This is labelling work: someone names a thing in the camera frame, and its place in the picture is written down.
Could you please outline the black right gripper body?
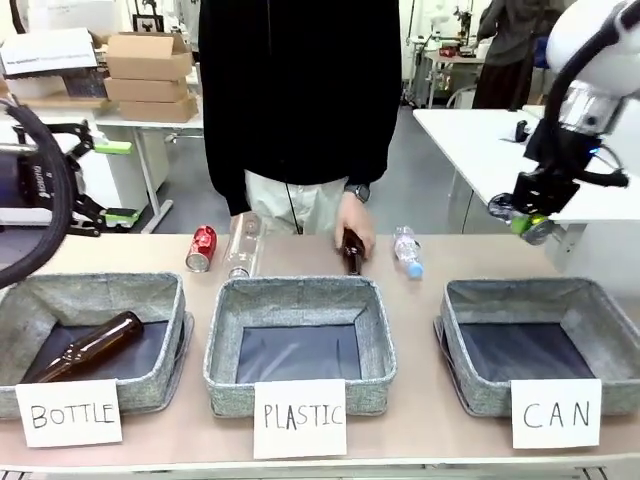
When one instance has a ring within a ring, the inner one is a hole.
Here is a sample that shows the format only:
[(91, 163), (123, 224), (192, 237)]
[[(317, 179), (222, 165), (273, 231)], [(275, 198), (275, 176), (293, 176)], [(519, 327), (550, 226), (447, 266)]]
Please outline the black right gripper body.
[(562, 175), (536, 170), (521, 172), (511, 195), (513, 207), (527, 215), (551, 216), (561, 212), (580, 185)]

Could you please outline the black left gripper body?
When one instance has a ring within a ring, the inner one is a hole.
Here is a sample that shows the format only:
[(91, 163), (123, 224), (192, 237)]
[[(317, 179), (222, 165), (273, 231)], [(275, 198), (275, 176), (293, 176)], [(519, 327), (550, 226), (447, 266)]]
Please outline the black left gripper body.
[(36, 145), (1, 144), (1, 225), (48, 226), (53, 174)]

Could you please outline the person's left hand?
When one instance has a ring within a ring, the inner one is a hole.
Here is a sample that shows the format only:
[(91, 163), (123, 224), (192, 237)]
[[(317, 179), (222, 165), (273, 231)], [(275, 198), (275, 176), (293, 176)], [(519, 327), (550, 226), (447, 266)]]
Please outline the person's left hand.
[(346, 230), (359, 237), (364, 245), (364, 256), (370, 258), (376, 242), (374, 224), (366, 206), (351, 192), (343, 193), (337, 210), (334, 231), (337, 249), (342, 246)]

